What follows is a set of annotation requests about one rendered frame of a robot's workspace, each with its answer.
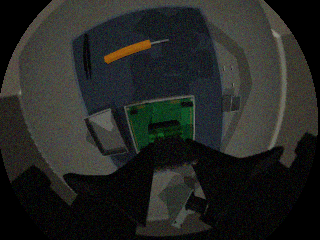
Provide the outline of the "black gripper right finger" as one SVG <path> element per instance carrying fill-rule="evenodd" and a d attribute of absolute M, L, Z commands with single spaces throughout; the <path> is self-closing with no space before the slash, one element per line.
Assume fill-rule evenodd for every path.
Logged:
<path fill-rule="evenodd" d="M 235 203 L 253 177 L 267 171 L 267 168 L 281 159 L 284 148 L 276 145 L 267 152 L 241 159 L 211 149 L 199 141 L 185 139 L 185 144 L 199 157 L 199 161 L 191 165 L 203 188 L 213 219 L 227 215 L 225 209 Z"/>

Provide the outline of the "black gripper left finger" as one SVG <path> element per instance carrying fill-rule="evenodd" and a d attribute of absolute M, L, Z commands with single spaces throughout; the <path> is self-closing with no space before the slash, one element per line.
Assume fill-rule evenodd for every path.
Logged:
<path fill-rule="evenodd" d="M 137 152 L 129 163 L 112 175 L 76 175 L 65 173 L 63 180 L 76 195 L 119 209 L 136 227 L 147 227 L 149 193 L 155 171 L 155 143 Z"/>

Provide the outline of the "green circuit board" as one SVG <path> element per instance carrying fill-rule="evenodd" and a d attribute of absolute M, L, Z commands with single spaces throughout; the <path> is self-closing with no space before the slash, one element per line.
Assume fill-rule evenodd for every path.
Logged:
<path fill-rule="evenodd" d="M 140 148 L 145 148 L 151 143 L 148 131 L 149 124 L 177 120 L 180 127 L 183 128 L 184 141 L 185 139 L 193 140 L 193 107 L 183 107 L 181 105 L 183 101 L 193 103 L 193 99 L 176 99 L 127 107 L 129 125 L 131 125 L 137 152 L 140 152 Z M 129 113 L 132 109 L 136 109 L 137 115 Z"/>

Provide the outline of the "dark blue work mat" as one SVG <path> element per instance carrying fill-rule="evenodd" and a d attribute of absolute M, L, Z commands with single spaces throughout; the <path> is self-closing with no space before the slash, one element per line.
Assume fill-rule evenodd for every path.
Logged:
<path fill-rule="evenodd" d="M 115 169 L 137 155 L 124 104 L 171 95 L 193 95 L 195 141 L 221 152 L 225 111 L 224 79 L 215 36 L 204 9 L 195 5 L 151 5 L 107 17 L 69 40 L 73 76 L 85 115 L 113 108 L 129 144 L 128 153 L 107 156 Z M 84 71 L 84 33 L 91 76 Z M 164 43 L 105 63 L 104 56 L 149 40 Z M 87 79 L 88 76 L 88 79 Z M 92 79 L 91 79 L 92 77 Z"/>

